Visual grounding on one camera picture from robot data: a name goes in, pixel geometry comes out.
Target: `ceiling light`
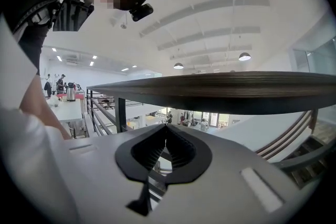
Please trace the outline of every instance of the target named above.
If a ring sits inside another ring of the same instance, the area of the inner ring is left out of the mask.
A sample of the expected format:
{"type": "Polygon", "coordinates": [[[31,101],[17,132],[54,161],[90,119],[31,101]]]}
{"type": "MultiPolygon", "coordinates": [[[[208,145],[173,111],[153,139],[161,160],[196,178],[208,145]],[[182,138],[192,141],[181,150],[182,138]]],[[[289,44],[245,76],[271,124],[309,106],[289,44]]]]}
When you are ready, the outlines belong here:
{"type": "Polygon", "coordinates": [[[184,66],[180,62],[178,62],[174,65],[174,69],[183,69],[183,68],[184,68],[184,66]]]}
{"type": "Polygon", "coordinates": [[[251,55],[248,54],[247,52],[243,52],[240,56],[239,56],[239,61],[247,61],[251,59],[251,55]]]}

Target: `white table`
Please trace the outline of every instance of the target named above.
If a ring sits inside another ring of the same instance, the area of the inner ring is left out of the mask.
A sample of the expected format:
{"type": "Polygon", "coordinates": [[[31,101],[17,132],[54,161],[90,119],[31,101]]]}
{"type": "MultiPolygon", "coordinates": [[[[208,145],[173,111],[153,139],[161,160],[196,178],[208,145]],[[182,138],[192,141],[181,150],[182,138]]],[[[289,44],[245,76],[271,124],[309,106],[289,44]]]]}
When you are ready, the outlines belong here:
{"type": "Polygon", "coordinates": [[[59,102],[58,106],[52,106],[51,110],[60,122],[75,122],[82,120],[79,99],[75,102],[59,102]]]}

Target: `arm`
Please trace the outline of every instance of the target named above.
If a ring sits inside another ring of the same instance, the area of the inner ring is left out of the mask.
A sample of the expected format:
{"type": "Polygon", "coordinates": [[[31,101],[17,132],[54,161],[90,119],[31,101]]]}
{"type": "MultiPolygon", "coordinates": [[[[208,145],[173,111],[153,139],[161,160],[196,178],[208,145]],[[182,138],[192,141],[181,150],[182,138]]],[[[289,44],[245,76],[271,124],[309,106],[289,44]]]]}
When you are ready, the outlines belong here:
{"type": "Polygon", "coordinates": [[[46,126],[52,126],[59,129],[63,139],[71,139],[68,132],[64,129],[47,104],[42,92],[40,77],[38,75],[34,77],[27,89],[20,108],[23,112],[37,116],[46,126]]]}

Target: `person in white shirt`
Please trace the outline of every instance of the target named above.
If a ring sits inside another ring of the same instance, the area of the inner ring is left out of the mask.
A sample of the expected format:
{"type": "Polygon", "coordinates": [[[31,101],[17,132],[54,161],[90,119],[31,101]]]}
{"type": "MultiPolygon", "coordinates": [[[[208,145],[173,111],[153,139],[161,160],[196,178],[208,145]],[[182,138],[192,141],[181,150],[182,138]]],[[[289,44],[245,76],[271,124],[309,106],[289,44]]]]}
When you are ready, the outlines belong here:
{"type": "Polygon", "coordinates": [[[209,124],[205,119],[201,120],[201,131],[206,132],[207,129],[209,128],[209,124]]]}
{"type": "Polygon", "coordinates": [[[52,86],[51,84],[51,77],[50,77],[50,74],[48,74],[48,77],[46,78],[46,82],[49,82],[50,83],[50,86],[52,86]]]}

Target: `railing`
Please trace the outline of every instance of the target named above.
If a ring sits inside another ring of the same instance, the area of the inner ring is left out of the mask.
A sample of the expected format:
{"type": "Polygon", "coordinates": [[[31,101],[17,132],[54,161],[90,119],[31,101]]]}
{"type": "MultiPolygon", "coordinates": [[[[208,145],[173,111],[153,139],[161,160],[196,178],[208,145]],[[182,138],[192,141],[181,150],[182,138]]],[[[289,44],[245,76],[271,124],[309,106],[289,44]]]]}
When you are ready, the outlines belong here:
{"type": "Polygon", "coordinates": [[[162,77],[88,87],[113,96],[117,131],[127,130],[126,100],[226,114],[282,114],[336,103],[336,77],[299,72],[232,72],[162,77]]]}
{"type": "Polygon", "coordinates": [[[264,159],[271,159],[288,147],[307,127],[313,129],[316,124],[316,119],[317,112],[315,112],[315,110],[304,112],[295,123],[293,123],[278,138],[257,150],[256,153],[264,159]]]}
{"type": "MultiPolygon", "coordinates": [[[[86,98],[86,106],[87,106],[87,112],[91,118],[92,125],[93,125],[93,130],[99,135],[99,136],[104,136],[104,133],[102,132],[101,126],[103,130],[106,132],[107,135],[111,135],[111,131],[106,127],[106,125],[103,123],[102,119],[100,116],[97,114],[95,109],[98,109],[99,111],[102,112],[102,114],[114,125],[117,126],[117,132],[123,132],[123,131],[130,131],[132,130],[130,127],[126,125],[126,113],[124,112],[124,125],[117,125],[117,119],[115,116],[113,116],[111,113],[108,112],[101,104],[102,102],[99,102],[99,100],[105,100],[105,99],[114,99],[114,97],[93,97],[94,94],[101,94],[101,93],[94,93],[92,90],[89,91],[87,89],[87,98],[86,98]]],[[[123,104],[120,104],[119,100],[114,101],[114,109],[116,110],[116,115],[120,115],[118,112],[120,112],[119,106],[126,108],[126,100],[123,100],[123,104]]]]}
{"type": "MultiPolygon", "coordinates": [[[[87,96],[88,112],[94,124],[97,126],[98,121],[105,130],[93,109],[95,105],[117,126],[118,133],[129,130],[126,125],[126,99],[176,109],[226,114],[261,115],[306,111],[276,140],[257,151],[260,156],[270,159],[294,141],[304,129],[314,129],[319,108],[336,104],[336,77],[297,72],[198,74],[92,86],[88,88],[87,96]],[[115,117],[93,98],[93,91],[114,97],[115,117]]],[[[324,147],[307,156],[274,165],[282,170],[296,169],[323,157],[331,150],[332,146],[324,147]]],[[[171,161],[166,151],[163,151],[161,157],[171,161]]],[[[149,177],[156,182],[149,182],[150,191],[156,194],[151,194],[153,200],[159,201],[158,196],[164,195],[162,174],[169,172],[151,170],[149,177]]]]}

